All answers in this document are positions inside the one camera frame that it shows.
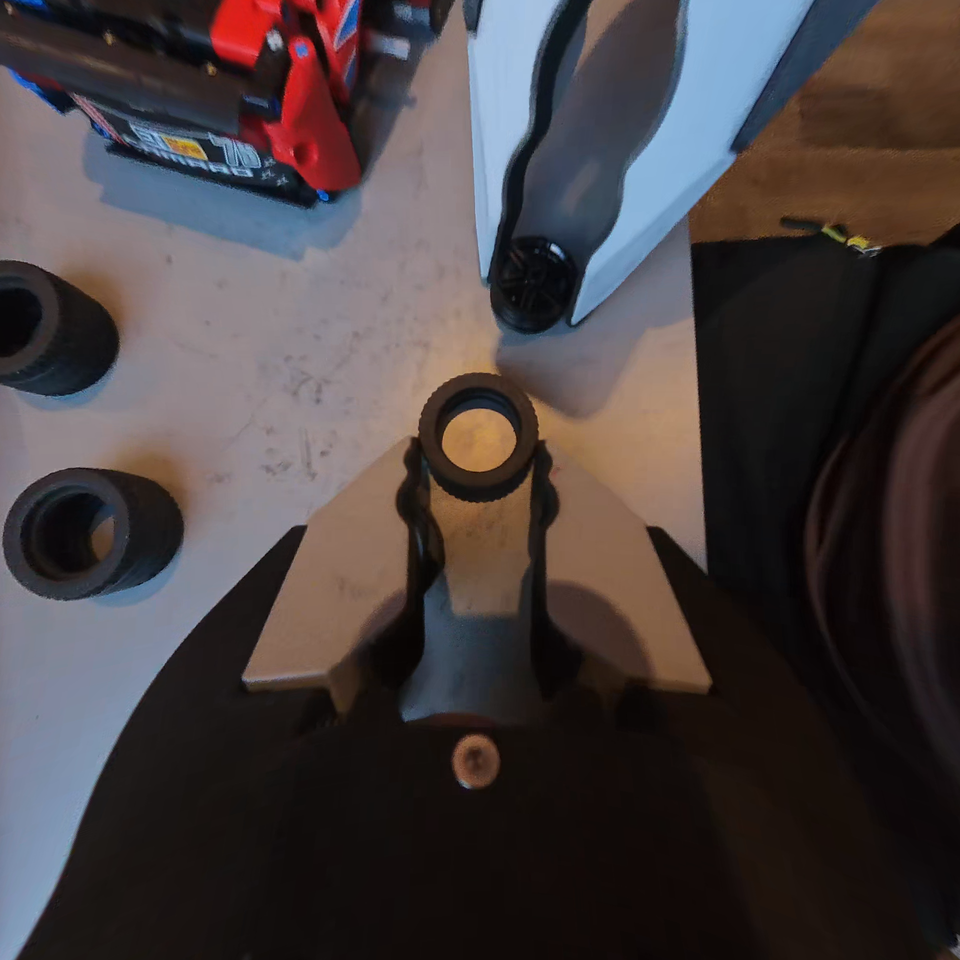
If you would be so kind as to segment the black toy tire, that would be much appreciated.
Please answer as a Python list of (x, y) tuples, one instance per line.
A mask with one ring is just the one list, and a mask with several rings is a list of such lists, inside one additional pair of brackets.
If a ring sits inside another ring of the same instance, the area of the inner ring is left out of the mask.
[(70, 467), (25, 488), (4, 523), (6, 567), (28, 592), (59, 602), (116, 594), (165, 570), (185, 522), (158, 482)]
[(118, 351), (118, 328), (98, 300), (51, 271), (1, 262), (2, 386), (73, 395), (100, 381)]
[[(453, 462), (443, 448), (450, 424), (471, 410), (498, 414), (510, 425), (514, 445), (498, 466), (468, 470)], [(530, 474), (540, 443), (534, 406), (521, 389), (501, 375), (473, 372), (458, 375), (435, 390), (418, 421), (418, 442), (430, 474), (450, 496), (465, 502), (493, 502), (509, 496)]]

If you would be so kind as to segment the black toy wheel rim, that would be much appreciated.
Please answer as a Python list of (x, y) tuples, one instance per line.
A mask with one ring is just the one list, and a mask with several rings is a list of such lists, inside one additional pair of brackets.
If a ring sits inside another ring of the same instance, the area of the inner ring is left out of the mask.
[(489, 285), (494, 317), (520, 334), (540, 334), (571, 315), (580, 272), (571, 254), (541, 235), (515, 236), (498, 256)]

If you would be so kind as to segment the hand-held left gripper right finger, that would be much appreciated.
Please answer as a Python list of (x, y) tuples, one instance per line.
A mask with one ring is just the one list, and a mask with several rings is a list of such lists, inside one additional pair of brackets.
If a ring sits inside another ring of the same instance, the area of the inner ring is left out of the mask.
[(712, 676), (646, 523), (543, 440), (530, 508), (531, 660), (543, 695), (592, 667), (602, 689), (709, 693)]

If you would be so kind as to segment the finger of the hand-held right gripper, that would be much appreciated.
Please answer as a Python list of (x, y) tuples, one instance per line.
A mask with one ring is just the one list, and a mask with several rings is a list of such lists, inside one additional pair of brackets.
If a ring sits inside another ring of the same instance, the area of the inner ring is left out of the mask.
[(526, 173), (546, 134), (568, 2), (466, 3), (466, 56), (479, 274), (492, 284), (520, 219)]
[(613, 294), (735, 158), (811, 2), (630, 2), (591, 50), (570, 125), (570, 326)]

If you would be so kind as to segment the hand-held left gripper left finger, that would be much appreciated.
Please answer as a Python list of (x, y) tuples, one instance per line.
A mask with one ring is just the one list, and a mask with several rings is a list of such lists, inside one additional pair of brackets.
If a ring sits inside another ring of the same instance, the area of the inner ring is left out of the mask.
[(347, 713), (398, 690), (425, 651), (425, 597), (445, 562), (417, 438), (402, 438), (309, 519), (242, 681), (322, 690)]

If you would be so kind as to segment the person's brown garment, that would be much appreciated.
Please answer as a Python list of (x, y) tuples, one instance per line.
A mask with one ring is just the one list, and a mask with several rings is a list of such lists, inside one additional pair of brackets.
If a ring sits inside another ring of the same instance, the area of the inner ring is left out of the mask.
[(695, 244), (710, 574), (820, 702), (958, 949), (958, 225)]

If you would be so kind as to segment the white brick race car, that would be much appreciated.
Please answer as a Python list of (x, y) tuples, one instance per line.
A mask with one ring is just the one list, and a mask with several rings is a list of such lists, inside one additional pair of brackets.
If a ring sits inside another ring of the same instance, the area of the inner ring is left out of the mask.
[(7, 1), (1, 61), (123, 159), (310, 210), (362, 181), (375, 60), (409, 63), (452, 2)]

